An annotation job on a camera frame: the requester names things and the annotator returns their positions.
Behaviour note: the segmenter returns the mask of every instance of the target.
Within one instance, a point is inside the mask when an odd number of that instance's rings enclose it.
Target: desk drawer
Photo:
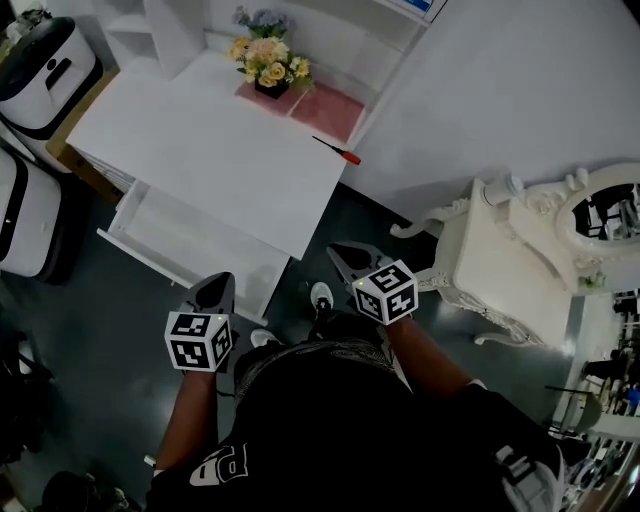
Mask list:
[[[109,230],[98,234],[186,288],[232,272],[236,312],[262,325],[289,261],[285,253],[139,180],[120,201]]]

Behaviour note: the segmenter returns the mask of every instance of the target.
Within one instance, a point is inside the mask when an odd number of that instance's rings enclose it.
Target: black t-shirt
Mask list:
[[[447,403],[420,398],[364,346],[323,342],[273,358],[241,391],[229,437],[200,465],[156,476],[147,510],[511,510],[478,436],[529,430],[555,453],[551,438],[477,385]]]

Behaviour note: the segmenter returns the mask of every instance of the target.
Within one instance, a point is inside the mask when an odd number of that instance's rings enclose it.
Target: shoe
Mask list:
[[[266,329],[255,329],[251,333],[251,344],[254,348],[266,347],[269,341],[275,341],[279,345],[283,344],[278,338],[276,338],[275,334],[267,331]]]
[[[333,309],[333,294],[331,288],[326,283],[316,283],[311,288],[311,304],[316,310],[316,316],[323,313],[328,313]]]

